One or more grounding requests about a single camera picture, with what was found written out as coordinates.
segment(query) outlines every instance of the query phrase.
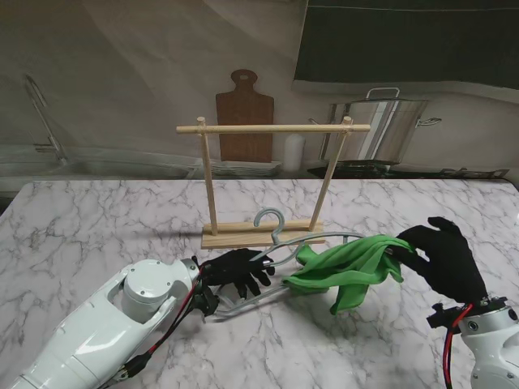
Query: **white robotic arm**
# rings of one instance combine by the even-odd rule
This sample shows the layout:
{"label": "white robotic arm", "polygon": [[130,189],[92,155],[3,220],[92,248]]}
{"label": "white robotic arm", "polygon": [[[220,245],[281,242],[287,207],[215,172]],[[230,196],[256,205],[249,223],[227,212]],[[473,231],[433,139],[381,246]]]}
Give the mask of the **white robotic arm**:
{"label": "white robotic arm", "polygon": [[[190,259],[123,268],[56,328],[11,389],[97,389],[182,302],[199,271]],[[121,309],[114,304],[122,292]]]}
{"label": "white robotic arm", "polygon": [[472,388],[519,388],[519,321],[515,311],[505,306],[469,316],[459,327],[461,338],[476,359]]}

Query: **stainless steel pot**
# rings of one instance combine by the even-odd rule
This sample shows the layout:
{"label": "stainless steel pot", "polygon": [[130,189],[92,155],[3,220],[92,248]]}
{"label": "stainless steel pot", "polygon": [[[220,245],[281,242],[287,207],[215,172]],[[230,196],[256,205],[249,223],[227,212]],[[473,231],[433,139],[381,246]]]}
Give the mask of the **stainless steel pot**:
{"label": "stainless steel pot", "polygon": [[[391,90],[391,98],[372,98],[374,91]],[[373,88],[364,100],[330,106],[329,122],[341,122],[344,116],[353,118],[354,123],[369,123],[367,133],[351,134],[343,148],[340,160],[374,160],[382,165],[399,164],[418,126],[433,126],[439,118],[421,120],[427,100],[398,98],[398,88]],[[324,136],[320,159],[327,160],[330,134]]]}

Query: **kitchen counter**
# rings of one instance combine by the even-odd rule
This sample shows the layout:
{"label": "kitchen counter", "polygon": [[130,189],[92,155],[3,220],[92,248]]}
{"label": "kitchen counter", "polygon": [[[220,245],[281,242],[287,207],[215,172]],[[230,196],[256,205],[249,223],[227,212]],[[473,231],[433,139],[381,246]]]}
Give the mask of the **kitchen counter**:
{"label": "kitchen counter", "polygon": [[[308,218],[320,180],[215,181],[219,221],[252,220],[262,207]],[[428,216],[455,221],[487,288],[519,301],[519,195],[507,182],[334,180],[320,219],[328,231],[396,235]],[[0,388],[27,367],[55,326],[114,273],[141,259],[166,263],[201,250],[208,205],[201,181],[27,184],[0,216]],[[314,246],[323,250],[339,242]],[[282,249],[273,255],[281,259]],[[278,268],[274,282],[296,268]],[[403,269],[333,317],[335,291],[272,297],[226,321],[191,314],[137,377],[117,388],[442,388],[444,329],[426,317],[438,301]],[[453,384],[470,388],[473,358],[459,336]]]}

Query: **wooden cutting board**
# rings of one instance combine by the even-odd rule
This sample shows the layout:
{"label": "wooden cutting board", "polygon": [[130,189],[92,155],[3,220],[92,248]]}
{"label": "wooden cutting board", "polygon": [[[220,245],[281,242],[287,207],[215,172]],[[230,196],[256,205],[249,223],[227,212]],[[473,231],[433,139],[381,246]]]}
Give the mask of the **wooden cutting board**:
{"label": "wooden cutting board", "polygon": [[[217,94],[218,124],[273,124],[274,99],[254,90],[258,75],[239,69],[230,78],[232,92]],[[221,160],[272,161],[272,134],[220,134]]]}

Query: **red cable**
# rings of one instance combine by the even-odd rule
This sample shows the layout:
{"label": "red cable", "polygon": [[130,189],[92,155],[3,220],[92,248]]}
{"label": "red cable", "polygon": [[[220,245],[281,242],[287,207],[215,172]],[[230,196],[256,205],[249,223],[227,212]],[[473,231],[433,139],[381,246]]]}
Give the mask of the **red cable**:
{"label": "red cable", "polygon": [[[200,275],[202,274],[202,269],[203,267],[200,267],[199,269],[199,274],[198,274],[198,277],[200,278]],[[193,287],[191,288],[191,290],[189,291],[189,293],[187,294],[186,298],[184,299],[182,305],[180,306],[180,310],[178,310],[178,313],[177,313],[177,316],[175,317],[175,320],[173,321],[173,324],[171,325],[174,326],[174,324],[177,322],[178,318],[180,318],[180,316],[182,315],[182,312],[184,311],[184,309],[186,308],[187,306],[187,303],[191,300],[192,296],[193,296],[193,293],[195,292],[195,289],[196,289],[196,286],[198,285],[199,283],[199,280],[197,280],[194,284],[193,284]],[[162,344],[162,342],[164,341],[165,338],[167,338],[169,335],[168,333],[169,330],[162,336],[162,338],[160,338],[149,350],[148,350],[148,353],[149,354],[153,354],[155,352],[155,350],[158,349],[158,347]]]}
{"label": "red cable", "polygon": [[469,304],[461,312],[461,314],[454,320],[452,326],[447,331],[447,339],[445,340],[445,346],[444,346],[443,369],[444,369],[445,382],[448,385],[452,384],[450,366],[448,363],[448,356],[450,355],[451,346],[453,343],[453,332],[454,332],[454,329],[457,327],[458,323],[470,312],[470,310],[472,310],[472,308],[474,308],[474,305]]}

